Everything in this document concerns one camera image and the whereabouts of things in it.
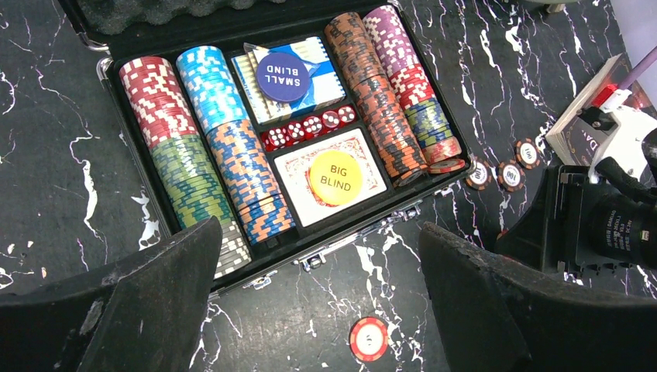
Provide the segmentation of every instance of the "brown poker chip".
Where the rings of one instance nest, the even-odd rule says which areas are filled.
[[[538,149],[529,138],[515,143],[515,159],[527,169],[534,169],[541,164],[541,158],[538,157]]]
[[[490,165],[485,160],[473,160],[474,171],[466,178],[466,184],[477,191],[482,191],[493,182],[493,175],[490,173]]]
[[[525,171],[515,160],[502,162],[497,166],[497,182],[506,191],[518,191],[525,186]]]

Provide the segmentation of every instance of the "poker chip stack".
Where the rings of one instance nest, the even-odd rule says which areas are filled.
[[[141,57],[121,67],[122,80],[157,173],[181,228],[216,217],[223,241],[215,278],[250,261],[215,169],[171,64]],[[241,243],[243,252],[237,250]]]
[[[394,186],[410,183],[428,165],[415,135],[386,78],[379,57],[355,12],[335,17],[324,33],[347,84],[356,93],[356,106],[377,146]]]
[[[177,66],[251,244],[294,226],[219,48],[199,46]]]
[[[395,98],[429,164],[461,153],[445,113],[394,7],[384,5],[363,17]]]

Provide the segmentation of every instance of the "red poker chip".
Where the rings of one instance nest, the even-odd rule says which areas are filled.
[[[388,348],[388,331],[378,318],[366,316],[351,328],[349,346],[353,355],[363,362],[373,362]]]
[[[457,171],[466,166],[466,161],[463,159],[447,159],[433,163],[429,166],[429,173],[443,174]]]

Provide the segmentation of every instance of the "orange poker chip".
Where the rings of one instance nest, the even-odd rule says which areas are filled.
[[[360,319],[351,328],[349,346],[353,355],[363,362],[378,360],[388,348],[386,326],[373,316]]]

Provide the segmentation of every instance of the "loose poker chip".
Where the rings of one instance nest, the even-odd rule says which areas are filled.
[[[351,328],[349,346],[353,355],[363,362],[373,362],[388,348],[388,331],[378,318],[367,316]]]
[[[515,159],[527,169],[534,169],[541,163],[541,159],[538,157],[538,149],[529,138],[515,143]]]
[[[429,173],[443,174],[457,171],[466,166],[466,161],[463,159],[448,159],[433,163],[429,166]]]
[[[497,182],[506,191],[518,191],[525,186],[525,172],[515,160],[502,162],[497,166]]]
[[[486,161],[474,159],[473,168],[474,172],[468,175],[466,184],[477,191],[482,191],[493,181],[493,175],[489,172],[490,165]]]

